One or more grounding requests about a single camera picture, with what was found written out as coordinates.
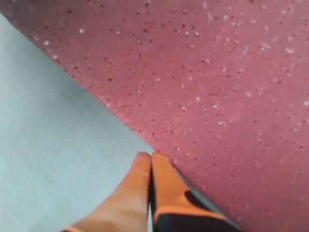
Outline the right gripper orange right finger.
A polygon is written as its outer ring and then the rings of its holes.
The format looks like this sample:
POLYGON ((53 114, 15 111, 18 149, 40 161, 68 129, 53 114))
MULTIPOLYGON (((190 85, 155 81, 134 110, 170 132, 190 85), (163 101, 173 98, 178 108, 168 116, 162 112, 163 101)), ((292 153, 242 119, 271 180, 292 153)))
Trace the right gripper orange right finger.
POLYGON ((158 152, 152 154, 152 172, 155 190, 154 220, 163 214, 202 216, 224 220, 221 214, 193 205, 185 196, 189 187, 176 173, 166 156, 158 152))

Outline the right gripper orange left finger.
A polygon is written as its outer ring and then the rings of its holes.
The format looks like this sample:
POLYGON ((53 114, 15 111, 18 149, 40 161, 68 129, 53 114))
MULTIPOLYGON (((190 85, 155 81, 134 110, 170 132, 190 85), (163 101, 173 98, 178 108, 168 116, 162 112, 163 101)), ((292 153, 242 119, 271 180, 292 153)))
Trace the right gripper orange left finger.
POLYGON ((64 232, 146 232, 151 156, 139 152, 113 193, 94 211, 64 232))

